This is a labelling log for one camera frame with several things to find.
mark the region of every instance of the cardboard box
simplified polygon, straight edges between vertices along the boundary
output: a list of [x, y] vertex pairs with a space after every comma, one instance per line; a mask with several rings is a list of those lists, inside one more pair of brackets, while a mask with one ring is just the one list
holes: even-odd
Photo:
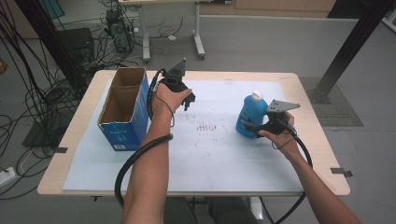
[[145, 68], [119, 68], [98, 126], [116, 151], [136, 151], [146, 136], [149, 82]]

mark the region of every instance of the person's right hand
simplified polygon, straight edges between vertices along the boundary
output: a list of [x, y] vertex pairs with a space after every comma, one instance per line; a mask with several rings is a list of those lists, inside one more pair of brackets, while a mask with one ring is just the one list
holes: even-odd
[[172, 113], [175, 113], [180, 107], [180, 104], [184, 98], [189, 96], [191, 93], [192, 89], [186, 89], [181, 92], [173, 92], [169, 90], [169, 88], [163, 83], [159, 83], [151, 102], [153, 115], [162, 112], [172, 115]]
[[[294, 125], [294, 116], [289, 112], [286, 112], [286, 115], [289, 117], [289, 125], [292, 127]], [[300, 150], [297, 147], [297, 142], [288, 131], [275, 135], [268, 131], [261, 130], [259, 131], [259, 135], [271, 140], [288, 160], [297, 159], [299, 157], [302, 158]]]

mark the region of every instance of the table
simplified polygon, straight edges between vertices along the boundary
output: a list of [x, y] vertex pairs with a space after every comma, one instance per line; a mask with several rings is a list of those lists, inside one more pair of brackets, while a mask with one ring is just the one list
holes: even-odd
[[[148, 77], [153, 77], [155, 71], [148, 71]], [[102, 95], [108, 81], [113, 78], [115, 71], [99, 71], [95, 74], [90, 87], [87, 89], [80, 106], [73, 117], [60, 147], [67, 147], [65, 153], [55, 153], [49, 168], [44, 174], [39, 186], [40, 194], [52, 195], [113, 195], [112, 191], [69, 191], [63, 190], [63, 185], [70, 170], [78, 143], [87, 129], [92, 111]], [[184, 80], [245, 80], [278, 82], [289, 102], [299, 103], [301, 108], [292, 111], [296, 118], [295, 126], [310, 151], [314, 169], [325, 184], [336, 195], [348, 195], [350, 192], [343, 175], [333, 174], [331, 168], [338, 168], [339, 164], [332, 152], [332, 148], [318, 122], [315, 112], [304, 92], [299, 78], [291, 73], [244, 73], [244, 72], [186, 72]], [[224, 195], [221, 192], [201, 192], [199, 195]], [[238, 192], [226, 195], [240, 195]], [[243, 193], [242, 196], [268, 195], [260, 192]]]
[[204, 59], [205, 51], [199, 34], [199, 2], [210, 2], [212, 0], [119, 0], [122, 5], [134, 5], [139, 15], [140, 26], [143, 33], [143, 61], [147, 63], [150, 60], [149, 54], [149, 34], [146, 31], [146, 18], [150, 15], [158, 18], [167, 14], [169, 16], [193, 15], [195, 17], [195, 28], [192, 36], [198, 51], [198, 55]]

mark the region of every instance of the metal table leg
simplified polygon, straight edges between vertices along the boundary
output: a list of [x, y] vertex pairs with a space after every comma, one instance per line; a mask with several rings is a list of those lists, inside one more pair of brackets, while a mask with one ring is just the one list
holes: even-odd
[[195, 30], [192, 31], [192, 36], [194, 37], [195, 45], [197, 46], [198, 55], [204, 59], [204, 46], [202, 45], [201, 37], [199, 35], [199, 5], [199, 2], [195, 3]]
[[393, 32], [396, 32], [396, 25], [393, 22], [396, 20], [396, 9], [390, 14], [390, 16], [386, 19], [382, 19], [384, 22]]
[[145, 13], [142, 6], [137, 6], [137, 13], [139, 14], [140, 19], [140, 27], [143, 33], [143, 62], [148, 63], [150, 56], [149, 56], [149, 33], [146, 32], [146, 25], [145, 25]]

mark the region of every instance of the blue bottle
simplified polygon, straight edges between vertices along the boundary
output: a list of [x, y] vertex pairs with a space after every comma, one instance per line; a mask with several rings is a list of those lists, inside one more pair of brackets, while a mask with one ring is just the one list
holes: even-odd
[[254, 91], [244, 100], [244, 106], [236, 121], [236, 130], [248, 138], [256, 138], [256, 134], [250, 131], [252, 128], [262, 125], [268, 104], [262, 99], [259, 91]]

